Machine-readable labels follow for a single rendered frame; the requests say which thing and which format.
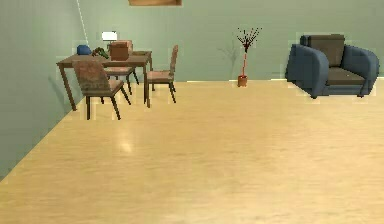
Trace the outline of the brown wooden dining chair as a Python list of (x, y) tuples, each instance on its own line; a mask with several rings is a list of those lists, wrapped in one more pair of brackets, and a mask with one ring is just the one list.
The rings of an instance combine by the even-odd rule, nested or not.
[(96, 60), (74, 60), (72, 66), (81, 92), (86, 98), (87, 119), (91, 118), (91, 99), (99, 97), (101, 102), (104, 102), (104, 98), (108, 97), (111, 99), (117, 119), (120, 120), (121, 116), (115, 95), (121, 91), (128, 104), (131, 104), (124, 89), (124, 82), (121, 80), (109, 80), (103, 64)]
[(136, 83), (139, 83), (134, 67), (107, 67), (105, 71), (108, 76), (114, 76), (116, 80), (118, 80), (120, 76), (124, 76), (126, 78), (129, 94), (132, 94), (130, 75), (133, 75)]
[(172, 97), (173, 102), (176, 102), (174, 93), (176, 92), (174, 86), (175, 68), (178, 55), (178, 46), (175, 45), (172, 49), (170, 68), (161, 71), (149, 71), (147, 73), (147, 82), (154, 86), (155, 84), (167, 85)]

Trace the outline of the brown wooden dining table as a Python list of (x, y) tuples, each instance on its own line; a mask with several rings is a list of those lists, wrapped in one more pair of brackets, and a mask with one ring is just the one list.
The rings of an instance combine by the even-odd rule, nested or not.
[(73, 111), (76, 111), (76, 103), (72, 96), (72, 91), (68, 83), (67, 75), (65, 72), (66, 68), (72, 68), (72, 62), (74, 60), (96, 60), (103, 64), (104, 67), (141, 67), (144, 75), (144, 102), (147, 107), (150, 107), (149, 101), (149, 83), (147, 79), (147, 66), (150, 66), (150, 70), (153, 70), (152, 66), (152, 52), (151, 51), (133, 51), (132, 54), (125, 61), (112, 61), (111, 59), (105, 59), (102, 56), (91, 56), (91, 55), (72, 55), (56, 63), (59, 68), (64, 87)]

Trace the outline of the bare twig potted plant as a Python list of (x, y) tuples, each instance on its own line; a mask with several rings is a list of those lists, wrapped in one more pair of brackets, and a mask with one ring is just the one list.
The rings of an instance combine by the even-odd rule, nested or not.
[(237, 39), (240, 41), (243, 49), (243, 64), (241, 73), (237, 77), (237, 86), (246, 87), (248, 82), (248, 76), (246, 75), (246, 66), (247, 66), (247, 55), (250, 47), (257, 42), (257, 38), (262, 31), (262, 27), (251, 28), (249, 31), (239, 29), (240, 34), (237, 36)]

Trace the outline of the brown cardboard box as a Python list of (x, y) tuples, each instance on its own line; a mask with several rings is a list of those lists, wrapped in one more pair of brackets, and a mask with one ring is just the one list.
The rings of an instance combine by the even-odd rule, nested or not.
[(133, 51), (131, 40), (115, 41), (109, 46), (109, 53), (112, 61), (126, 61)]

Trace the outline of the green leafy plant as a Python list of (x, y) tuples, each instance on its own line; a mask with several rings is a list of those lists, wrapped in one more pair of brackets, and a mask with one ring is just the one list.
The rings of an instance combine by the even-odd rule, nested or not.
[(99, 56), (104, 57), (105, 59), (108, 59), (108, 58), (109, 58), (108, 54), (107, 54), (107, 53), (105, 52), (105, 50), (104, 50), (103, 48), (101, 48), (101, 47), (97, 47), (97, 48), (95, 48), (95, 49), (92, 51), (92, 55), (93, 55), (93, 56), (97, 56), (97, 55), (99, 55)]

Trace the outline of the brown framed wall picture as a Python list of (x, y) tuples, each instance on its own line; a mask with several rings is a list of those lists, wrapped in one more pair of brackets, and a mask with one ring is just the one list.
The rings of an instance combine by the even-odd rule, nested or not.
[(128, 0), (130, 6), (182, 6), (183, 0)]

